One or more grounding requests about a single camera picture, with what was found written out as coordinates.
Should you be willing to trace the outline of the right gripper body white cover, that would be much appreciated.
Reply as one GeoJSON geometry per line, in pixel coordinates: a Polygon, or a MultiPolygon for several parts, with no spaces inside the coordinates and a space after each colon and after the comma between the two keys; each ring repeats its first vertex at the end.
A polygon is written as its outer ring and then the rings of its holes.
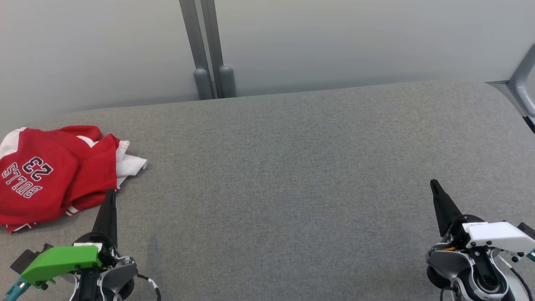
{"type": "Polygon", "coordinates": [[[535,238],[513,224],[486,222],[474,215],[463,215],[454,220],[443,236],[443,242],[457,251],[497,248],[510,253],[524,253],[535,249],[535,238]]]}

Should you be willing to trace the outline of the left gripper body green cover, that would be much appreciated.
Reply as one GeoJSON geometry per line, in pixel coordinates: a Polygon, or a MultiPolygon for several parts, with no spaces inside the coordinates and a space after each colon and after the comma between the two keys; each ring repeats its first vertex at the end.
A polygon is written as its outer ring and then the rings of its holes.
{"type": "Polygon", "coordinates": [[[92,232],[71,246],[42,252],[20,275],[39,290],[48,289],[58,276],[70,276],[73,295],[119,295],[119,257],[116,247],[94,242],[92,232]]]}

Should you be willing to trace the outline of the grey curved metal frame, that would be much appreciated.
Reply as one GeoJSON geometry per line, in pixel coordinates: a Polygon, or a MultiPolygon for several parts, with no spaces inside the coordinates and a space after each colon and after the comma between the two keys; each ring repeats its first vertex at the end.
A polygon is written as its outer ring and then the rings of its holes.
{"type": "Polygon", "coordinates": [[[535,134],[535,94],[530,92],[529,78],[535,76],[535,42],[508,80],[487,82],[500,91],[515,107],[522,120],[535,134]]]}

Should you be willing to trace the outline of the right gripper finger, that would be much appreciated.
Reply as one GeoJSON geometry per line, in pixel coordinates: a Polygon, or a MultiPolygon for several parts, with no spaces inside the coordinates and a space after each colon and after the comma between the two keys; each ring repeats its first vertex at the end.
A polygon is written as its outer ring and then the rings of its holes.
{"type": "Polygon", "coordinates": [[[463,214],[437,179],[430,181],[430,187],[433,194],[434,211],[436,213],[439,234],[441,238],[444,238],[452,223],[463,217],[463,214]]]}

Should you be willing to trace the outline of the red Bulls jersey shirt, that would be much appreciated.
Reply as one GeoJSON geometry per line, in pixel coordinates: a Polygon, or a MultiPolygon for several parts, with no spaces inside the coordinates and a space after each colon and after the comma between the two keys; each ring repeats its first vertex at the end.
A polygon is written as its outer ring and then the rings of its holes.
{"type": "Polygon", "coordinates": [[[94,125],[17,128],[0,142],[0,227],[16,234],[97,207],[147,160],[94,125]]]}

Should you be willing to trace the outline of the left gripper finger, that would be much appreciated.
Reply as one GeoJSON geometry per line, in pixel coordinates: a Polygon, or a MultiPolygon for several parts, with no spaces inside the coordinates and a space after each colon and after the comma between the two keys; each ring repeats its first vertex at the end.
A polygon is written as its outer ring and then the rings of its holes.
{"type": "Polygon", "coordinates": [[[116,192],[110,189],[106,192],[104,201],[100,205],[94,226],[92,240],[107,247],[118,246],[116,192]]]}

